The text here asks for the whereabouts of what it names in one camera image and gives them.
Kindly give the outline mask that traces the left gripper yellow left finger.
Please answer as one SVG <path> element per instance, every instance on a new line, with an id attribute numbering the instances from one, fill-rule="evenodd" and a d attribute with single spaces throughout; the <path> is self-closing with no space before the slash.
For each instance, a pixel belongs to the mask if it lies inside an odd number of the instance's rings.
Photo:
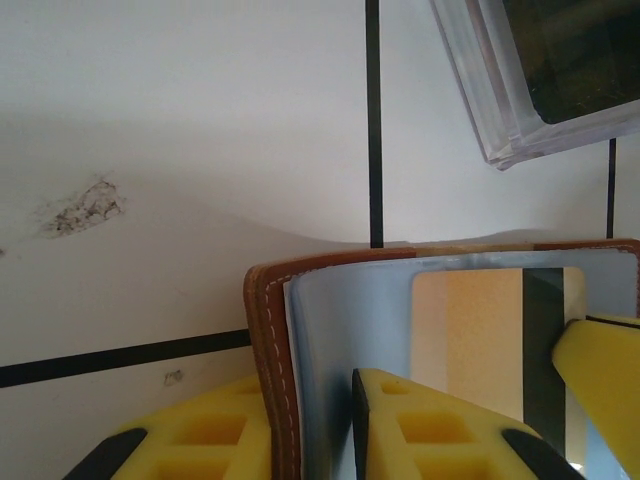
<path id="1" fill-rule="evenodd" d="M 253 375 L 123 425 L 62 480 L 271 478 L 271 429 Z"/>

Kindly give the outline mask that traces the gold credit card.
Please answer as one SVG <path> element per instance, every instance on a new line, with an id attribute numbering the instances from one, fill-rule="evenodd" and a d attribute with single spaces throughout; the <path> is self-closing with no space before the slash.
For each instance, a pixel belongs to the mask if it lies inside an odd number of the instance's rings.
<path id="1" fill-rule="evenodd" d="M 523 422 L 576 464 L 586 415 L 552 362 L 586 315 L 576 267 L 421 273 L 412 284 L 410 378 Z"/>

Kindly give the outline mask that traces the brown leather card holder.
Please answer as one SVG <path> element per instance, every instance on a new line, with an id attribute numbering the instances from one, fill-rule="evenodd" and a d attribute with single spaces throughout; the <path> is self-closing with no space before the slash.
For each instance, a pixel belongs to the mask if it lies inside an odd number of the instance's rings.
<path id="1" fill-rule="evenodd" d="M 272 478 L 302 480 L 302 448 L 298 394 L 285 315 L 283 284 L 326 267 L 390 259 L 444 257 L 488 252 L 612 250 L 631 255 L 631 307 L 640 313 L 640 240 L 609 239 L 522 244 L 425 244 L 331 252 L 252 267 L 244 279 L 244 304 L 255 363 L 272 436 Z"/>

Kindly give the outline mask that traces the clear acrylic card box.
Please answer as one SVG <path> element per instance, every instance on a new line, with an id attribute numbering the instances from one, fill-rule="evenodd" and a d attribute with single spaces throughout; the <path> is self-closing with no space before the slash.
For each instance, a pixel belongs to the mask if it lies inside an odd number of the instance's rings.
<path id="1" fill-rule="evenodd" d="M 517 163 L 640 132 L 640 100 L 557 124 L 535 111 L 502 0 L 430 0 L 484 160 Z"/>

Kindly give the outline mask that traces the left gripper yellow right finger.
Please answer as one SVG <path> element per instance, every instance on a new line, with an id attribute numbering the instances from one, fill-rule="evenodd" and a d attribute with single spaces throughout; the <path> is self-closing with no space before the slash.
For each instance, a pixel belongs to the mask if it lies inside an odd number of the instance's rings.
<path id="1" fill-rule="evenodd" d="M 576 480 L 531 427 L 389 372 L 352 373 L 357 480 Z"/>

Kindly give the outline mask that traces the black credit card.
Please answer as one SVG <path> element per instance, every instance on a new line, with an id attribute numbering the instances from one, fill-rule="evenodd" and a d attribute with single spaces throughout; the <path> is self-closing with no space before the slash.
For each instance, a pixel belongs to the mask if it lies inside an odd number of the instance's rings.
<path id="1" fill-rule="evenodd" d="M 529 96 L 557 124 L 640 100 L 640 0 L 502 0 Z"/>

